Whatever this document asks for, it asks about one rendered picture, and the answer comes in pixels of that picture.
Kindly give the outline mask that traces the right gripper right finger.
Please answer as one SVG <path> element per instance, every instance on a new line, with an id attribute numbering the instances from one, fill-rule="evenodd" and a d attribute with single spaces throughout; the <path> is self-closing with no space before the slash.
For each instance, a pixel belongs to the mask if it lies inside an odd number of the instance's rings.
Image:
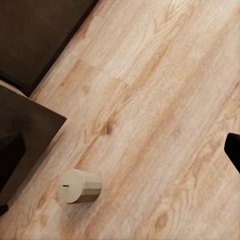
<path id="1" fill-rule="evenodd" d="M 240 173 L 240 135 L 229 133 L 227 135 L 224 151 Z"/>

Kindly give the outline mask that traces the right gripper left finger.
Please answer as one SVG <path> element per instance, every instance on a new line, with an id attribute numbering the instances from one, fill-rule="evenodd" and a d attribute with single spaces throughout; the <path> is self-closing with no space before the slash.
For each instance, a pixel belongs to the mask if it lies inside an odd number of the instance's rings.
<path id="1" fill-rule="evenodd" d="M 22 133 L 0 139 L 0 193 L 26 152 Z"/>

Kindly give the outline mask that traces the pillar candle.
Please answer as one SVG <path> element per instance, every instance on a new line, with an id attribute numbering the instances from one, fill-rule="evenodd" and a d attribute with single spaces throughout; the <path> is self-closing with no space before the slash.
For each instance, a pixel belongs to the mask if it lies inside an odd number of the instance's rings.
<path id="1" fill-rule="evenodd" d="M 101 178 L 91 171 L 69 169 L 57 182 L 58 197 L 66 204 L 91 203 L 101 191 Z"/>

